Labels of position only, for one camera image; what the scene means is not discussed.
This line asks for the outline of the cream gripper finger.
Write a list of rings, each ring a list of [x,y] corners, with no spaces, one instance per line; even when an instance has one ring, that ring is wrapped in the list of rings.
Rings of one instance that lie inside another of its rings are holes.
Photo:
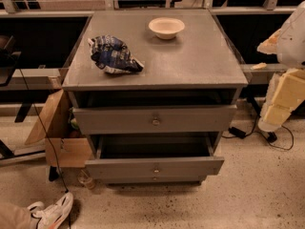
[[[261,42],[256,50],[264,54],[278,54],[277,42],[280,33],[281,29],[275,31],[269,38]]]

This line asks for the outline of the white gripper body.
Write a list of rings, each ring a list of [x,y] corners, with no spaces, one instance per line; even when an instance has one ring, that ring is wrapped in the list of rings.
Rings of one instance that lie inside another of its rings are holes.
[[[258,128],[264,132],[279,129],[304,100],[304,70],[289,69],[283,74],[275,73],[260,112]]]

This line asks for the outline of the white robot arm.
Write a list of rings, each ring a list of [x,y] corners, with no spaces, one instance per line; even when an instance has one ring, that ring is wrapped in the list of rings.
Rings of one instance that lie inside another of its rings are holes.
[[[273,75],[258,120],[260,130],[274,132],[305,100],[305,2],[257,50],[275,54],[288,68],[282,75]]]

